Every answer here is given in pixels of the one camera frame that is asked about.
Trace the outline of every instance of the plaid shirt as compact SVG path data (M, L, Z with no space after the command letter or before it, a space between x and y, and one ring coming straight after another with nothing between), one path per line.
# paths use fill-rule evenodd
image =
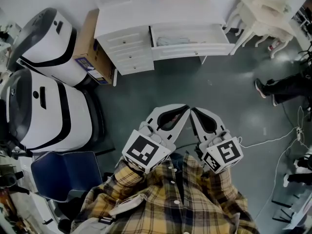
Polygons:
M175 171L168 167L174 167L170 158L149 174L140 174L121 159L114 176L88 193L72 231L89 218L110 217L108 212L116 205L140 194L144 201L117 215L108 233L259 234L247 212L247 200L231 183L229 170L205 174L187 153L182 203L177 185L171 182Z

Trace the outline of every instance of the gray floor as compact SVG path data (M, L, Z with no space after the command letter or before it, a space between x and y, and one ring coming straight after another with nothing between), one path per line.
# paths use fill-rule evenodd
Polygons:
M235 42L237 38L230 33L229 39ZM138 129L155 107L166 104L185 103L218 114L232 136L243 138L242 144L245 146L288 133L292 126L282 106L273 107L270 98L262 99L254 88L253 80L260 78L266 82L271 78L280 79L297 73L298 62L294 59L299 45L293 40L271 60L267 46L272 40L254 48L257 39L255 37L245 48L239 48L234 56L207 57L202 66L199 58L157 61L154 71L118 76L117 87L98 87L97 94L109 133L107 139L116 147L113 153L98 157L101 171L114 170L132 130ZM285 103L293 124L297 124L297 109L302 101L303 98L299 97ZM306 144L309 145L307 136L306 133ZM253 217L257 216L269 197L277 160L294 137L293 134L280 141L243 149L245 157L232 168L233 183L247 197ZM179 147L193 142L196 142L196 138L190 122L187 122L176 145ZM296 143L291 148L290 155L282 157L278 168L278 182L281 182L283 174L290 168L287 164L304 151ZM261 233L282 233L284 224L272 220L276 209L275 205L269 203L257 218Z

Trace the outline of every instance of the blue chair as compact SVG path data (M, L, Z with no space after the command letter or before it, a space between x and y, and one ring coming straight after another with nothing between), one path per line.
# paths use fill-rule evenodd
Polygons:
M93 152L49 152L31 164L37 190L42 197L68 202L70 191L88 192L102 183Z

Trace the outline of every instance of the vanity table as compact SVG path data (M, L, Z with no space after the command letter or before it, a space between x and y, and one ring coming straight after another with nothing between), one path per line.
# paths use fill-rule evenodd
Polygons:
M209 0L130 0L100 7L95 38L122 75L154 69L154 61L228 55L222 16ZM187 39L177 44L170 39ZM160 39L169 39L161 45Z
M230 15L224 32L229 32L236 17L242 19L246 28L230 55L234 55L241 45L244 47L253 36L257 35L262 36L262 39L256 43L256 47L269 36L279 38L282 42L271 52L270 57L274 58L276 52L285 48L295 36L295 32L284 19L285 13L289 10L287 0L240 0L237 8Z

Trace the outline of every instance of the shoe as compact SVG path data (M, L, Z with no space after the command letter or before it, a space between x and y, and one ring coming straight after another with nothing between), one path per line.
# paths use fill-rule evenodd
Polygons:
M256 79L254 81L254 86L255 86L256 90L258 90L258 92L260 93L262 98L266 98L266 95L263 93L264 85L262 84L262 82L259 79Z
M285 176L284 176L284 184L283 184L284 187L287 187L288 184L289 184L288 178L289 178L289 174L285 174Z
M278 103L275 100L275 95L272 95L272 104L274 107L276 107L278 105Z

